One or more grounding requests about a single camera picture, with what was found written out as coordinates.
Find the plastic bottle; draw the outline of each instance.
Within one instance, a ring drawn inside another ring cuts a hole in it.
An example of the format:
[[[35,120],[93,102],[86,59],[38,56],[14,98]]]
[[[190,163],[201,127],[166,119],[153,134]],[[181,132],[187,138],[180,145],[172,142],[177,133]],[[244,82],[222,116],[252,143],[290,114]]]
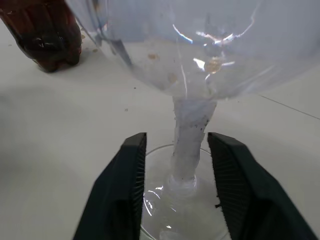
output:
[[[81,32],[64,0],[0,0],[0,17],[24,54],[46,72],[79,62]]]

